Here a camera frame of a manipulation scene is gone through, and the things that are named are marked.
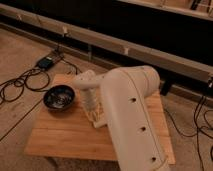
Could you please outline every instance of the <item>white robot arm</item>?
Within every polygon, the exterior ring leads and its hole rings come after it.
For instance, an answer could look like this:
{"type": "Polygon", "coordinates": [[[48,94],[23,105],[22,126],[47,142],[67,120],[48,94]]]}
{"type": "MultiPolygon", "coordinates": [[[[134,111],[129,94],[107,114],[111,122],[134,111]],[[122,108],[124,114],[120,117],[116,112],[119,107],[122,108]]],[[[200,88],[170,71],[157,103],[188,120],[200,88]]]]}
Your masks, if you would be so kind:
{"type": "Polygon", "coordinates": [[[87,71],[76,76],[74,87],[81,90],[83,106],[95,125],[103,118],[112,138],[122,171],[169,171],[144,98],[159,86],[157,72],[149,66],[117,68],[96,76],[87,71]],[[105,117],[100,117],[94,89],[100,87],[105,117]]]}

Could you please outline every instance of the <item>black bowl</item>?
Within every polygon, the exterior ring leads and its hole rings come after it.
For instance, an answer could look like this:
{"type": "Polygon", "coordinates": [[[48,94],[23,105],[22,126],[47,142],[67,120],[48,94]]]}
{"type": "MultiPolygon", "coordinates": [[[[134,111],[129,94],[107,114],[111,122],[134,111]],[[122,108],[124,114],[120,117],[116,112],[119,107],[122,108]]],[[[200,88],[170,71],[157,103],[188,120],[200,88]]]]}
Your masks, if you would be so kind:
{"type": "Polygon", "coordinates": [[[48,109],[67,109],[75,98],[74,90],[67,85],[58,85],[50,88],[44,95],[43,102],[48,109]]]}

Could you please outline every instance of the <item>wire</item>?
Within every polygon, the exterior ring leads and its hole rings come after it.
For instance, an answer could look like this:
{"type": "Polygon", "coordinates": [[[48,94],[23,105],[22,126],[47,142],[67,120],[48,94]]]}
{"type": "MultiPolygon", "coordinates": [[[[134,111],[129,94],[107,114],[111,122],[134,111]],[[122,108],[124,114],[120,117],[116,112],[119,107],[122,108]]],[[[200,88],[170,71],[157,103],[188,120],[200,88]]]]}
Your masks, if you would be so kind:
{"type": "Polygon", "coordinates": [[[68,64],[71,66],[71,70],[67,73],[67,74],[75,74],[77,75],[78,73],[82,73],[82,71],[73,63],[65,60],[65,59],[61,59],[64,63],[68,64]]]}
{"type": "Polygon", "coordinates": [[[204,118],[204,121],[206,122],[206,124],[209,126],[209,128],[213,129],[213,125],[211,125],[211,124],[209,123],[209,121],[207,120],[207,118],[206,118],[206,115],[207,115],[209,112],[213,112],[213,110],[207,110],[207,111],[205,111],[204,114],[203,114],[203,118],[204,118]]]}
{"type": "Polygon", "coordinates": [[[176,129],[176,131],[177,131],[180,135],[182,135],[182,136],[184,136],[184,137],[194,137],[194,136],[197,135],[197,133],[193,133],[193,134],[191,134],[191,135],[186,135],[185,133],[183,133],[182,131],[180,131],[180,129],[177,127],[177,124],[175,123],[174,118],[172,117],[172,115],[170,114],[170,112],[169,112],[167,109],[164,109],[164,111],[168,114],[168,116],[170,117],[170,119],[171,119],[171,121],[172,121],[172,123],[173,123],[173,125],[174,125],[174,127],[175,127],[175,129],[176,129]]]}
{"type": "Polygon", "coordinates": [[[211,147],[211,150],[210,150],[210,156],[211,156],[211,159],[212,159],[212,162],[213,162],[213,146],[211,147]]]}
{"type": "Polygon", "coordinates": [[[33,68],[25,71],[23,74],[21,74],[18,78],[13,78],[11,80],[5,81],[0,84],[0,105],[2,105],[4,102],[14,102],[17,99],[19,99],[22,94],[24,93],[25,88],[28,90],[34,91],[34,92],[45,92],[45,88],[50,84],[50,77],[48,73],[46,73],[44,70],[41,70],[39,68],[33,68]],[[33,88],[29,85],[29,79],[38,75],[44,75],[46,77],[46,83],[37,88],[33,88]],[[13,98],[8,98],[7,89],[9,87],[15,87],[16,89],[20,89],[19,93],[13,98]]]}
{"type": "MultiPolygon", "coordinates": [[[[164,111],[168,114],[168,116],[170,117],[170,119],[171,119],[171,121],[172,121],[172,123],[173,123],[173,125],[174,125],[174,127],[175,127],[175,129],[176,129],[176,131],[180,134],[180,135],[182,135],[182,136],[184,136],[184,137],[187,137],[187,138],[192,138],[192,137],[195,137],[196,136],[196,143],[197,143],[197,153],[198,153],[198,157],[199,157],[199,160],[200,160],[200,167],[201,167],[201,170],[202,171],[204,171],[205,169],[204,169],[204,163],[203,163],[203,159],[202,159],[202,156],[201,156],[201,152],[200,152],[200,139],[199,139],[199,134],[203,134],[203,135],[205,135],[205,136],[207,136],[208,138],[210,138],[210,139],[213,139],[213,136],[211,136],[211,135],[209,135],[208,133],[206,133],[205,131],[204,131],[204,129],[206,129],[206,130],[213,130],[212,129],[212,125],[210,124],[210,122],[208,121],[208,119],[207,119],[207,117],[206,117],[206,115],[207,115],[207,113],[209,113],[209,112],[212,112],[213,110],[207,110],[207,111],[205,111],[204,113],[203,113],[203,118],[204,118],[204,121],[205,121],[205,124],[207,125],[202,125],[202,126],[199,126],[199,124],[198,124],[198,120],[199,120],[199,117],[200,117],[200,114],[201,114],[201,110],[202,110],[202,108],[203,108],[203,106],[204,106],[204,104],[205,104],[205,102],[206,102],[206,96],[205,96],[205,93],[201,96],[201,98],[200,98],[200,100],[199,100],[199,102],[197,103],[197,105],[196,105],[196,107],[195,107],[195,110],[194,110],[194,113],[193,113],[193,119],[194,119],[194,124],[195,124],[195,126],[196,126],[196,133],[194,133],[194,134],[192,134],[192,135],[186,135],[185,133],[183,133],[182,131],[180,131],[179,130],[179,128],[177,127],[177,125],[176,125],[176,123],[175,123],[175,120],[174,120],[174,118],[172,117],[172,115],[170,114],[170,112],[167,110],[167,109],[164,109],[164,111]]],[[[211,148],[211,150],[210,150],[210,157],[211,157],[211,159],[212,159],[212,149],[211,148]]]]}
{"type": "Polygon", "coordinates": [[[10,132],[12,130],[14,130],[16,128],[16,126],[24,120],[24,118],[26,118],[41,102],[42,102],[43,98],[41,100],[39,100],[27,113],[25,113],[1,138],[0,138],[0,142],[7,137],[8,134],[10,134],[10,132]]]}

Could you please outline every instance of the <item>power adapter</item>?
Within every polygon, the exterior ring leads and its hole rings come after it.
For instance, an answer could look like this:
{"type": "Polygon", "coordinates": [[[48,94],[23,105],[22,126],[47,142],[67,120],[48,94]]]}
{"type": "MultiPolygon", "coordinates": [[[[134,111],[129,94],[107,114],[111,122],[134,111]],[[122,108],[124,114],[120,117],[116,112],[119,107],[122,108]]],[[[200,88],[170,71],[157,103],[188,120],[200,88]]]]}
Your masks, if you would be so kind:
{"type": "Polygon", "coordinates": [[[47,56],[44,56],[39,61],[37,61],[36,67],[47,71],[57,62],[59,62],[62,58],[63,56],[59,51],[52,51],[47,56]]]}

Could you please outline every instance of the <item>wooden table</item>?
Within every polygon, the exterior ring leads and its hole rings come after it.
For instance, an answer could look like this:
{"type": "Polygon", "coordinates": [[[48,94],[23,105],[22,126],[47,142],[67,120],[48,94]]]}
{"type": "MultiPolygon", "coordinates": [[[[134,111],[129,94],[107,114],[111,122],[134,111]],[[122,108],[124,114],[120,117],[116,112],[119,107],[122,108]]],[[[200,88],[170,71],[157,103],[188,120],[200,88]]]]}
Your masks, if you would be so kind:
{"type": "MultiPolygon", "coordinates": [[[[71,85],[70,75],[56,75],[53,85],[71,85]]],[[[94,129],[87,120],[79,100],[79,92],[72,107],[63,112],[50,112],[44,106],[38,113],[25,153],[36,156],[116,161],[107,127],[94,129]]],[[[172,144],[159,93],[146,99],[157,135],[168,162],[175,163],[172,144]]]]}

